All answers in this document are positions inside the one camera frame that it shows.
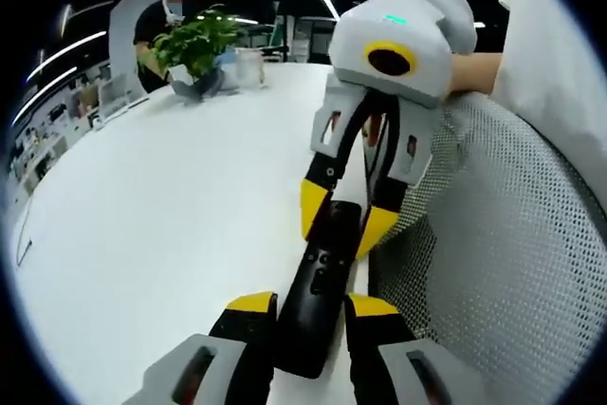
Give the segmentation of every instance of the yellow ring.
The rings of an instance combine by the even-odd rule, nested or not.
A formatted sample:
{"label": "yellow ring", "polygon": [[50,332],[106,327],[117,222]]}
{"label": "yellow ring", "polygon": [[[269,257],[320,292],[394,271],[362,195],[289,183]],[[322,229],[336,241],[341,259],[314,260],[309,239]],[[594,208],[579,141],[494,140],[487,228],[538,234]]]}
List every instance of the yellow ring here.
{"label": "yellow ring", "polygon": [[388,51],[393,51],[396,54],[400,54],[402,57],[407,59],[407,62],[409,63],[409,71],[402,76],[409,76],[415,72],[415,69],[417,68],[417,58],[415,57],[415,54],[410,49],[408,49],[406,46],[399,45],[398,43],[394,43],[394,42],[388,42],[388,41],[373,42],[373,43],[370,43],[369,45],[365,46],[364,47],[365,61],[367,61],[367,63],[368,63],[369,54],[371,54],[371,52],[377,51],[379,49],[386,49]]}

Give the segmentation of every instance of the face mask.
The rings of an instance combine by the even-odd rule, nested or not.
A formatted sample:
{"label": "face mask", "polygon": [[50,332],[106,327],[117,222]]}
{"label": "face mask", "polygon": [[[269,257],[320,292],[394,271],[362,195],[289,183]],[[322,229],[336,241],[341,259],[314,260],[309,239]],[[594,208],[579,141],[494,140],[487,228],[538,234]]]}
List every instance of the face mask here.
{"label": "face mask", "polygon": [[181,5],[181,3],[169,2],[167,3],[167,7],[172,14],[183,16],[183,5]]}

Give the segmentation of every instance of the black remote control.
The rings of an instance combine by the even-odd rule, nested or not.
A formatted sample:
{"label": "black remote control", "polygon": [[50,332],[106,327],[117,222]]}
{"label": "black remote control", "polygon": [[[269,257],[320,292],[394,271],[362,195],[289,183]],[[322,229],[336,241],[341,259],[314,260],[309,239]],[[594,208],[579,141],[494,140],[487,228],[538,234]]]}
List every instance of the black remote control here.
{"label": "black remote control", "polygon": [[345,288],[360,241],[358,204],[323,205],[276,326],[274,366],[318,378],[335,334]]}

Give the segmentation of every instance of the white desk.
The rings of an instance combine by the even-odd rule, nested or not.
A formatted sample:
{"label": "white desk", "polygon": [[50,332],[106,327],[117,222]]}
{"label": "white desk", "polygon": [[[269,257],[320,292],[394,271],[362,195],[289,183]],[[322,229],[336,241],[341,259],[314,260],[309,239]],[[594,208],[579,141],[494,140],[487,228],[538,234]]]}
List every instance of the white desk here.
{"label": "white desk", "polygon": [[[194,106],[160,89],[48,172],[24,230],[33,246],[13,270],[78,402],[121,403],[240,295],[273,290],[282,304],[305,248],[299,186],[327,69],[269,65],[269,88]],[[359,139],[337,198],[366,205],[363,160]],[[367,292],[365,263],[355,290]],[[353,403],[349,366],[343,346],[318,380],[276,371],[268,403]]]}

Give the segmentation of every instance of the green indicator light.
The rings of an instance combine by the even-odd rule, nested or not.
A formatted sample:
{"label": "green indicator light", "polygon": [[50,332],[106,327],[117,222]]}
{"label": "green indicator light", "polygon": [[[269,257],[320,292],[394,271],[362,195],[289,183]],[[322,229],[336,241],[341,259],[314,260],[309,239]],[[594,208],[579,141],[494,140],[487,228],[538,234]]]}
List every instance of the green indicator light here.
{"label": "green indicator light", "polygon": [[403,18],[399,18],[398,16],[394,16],[393,14],[387,14],[386,19],[389,19],[390,21],[394,21],[395,23],[398,23],[398,24],[407,24],[407,20],[405,20]]}

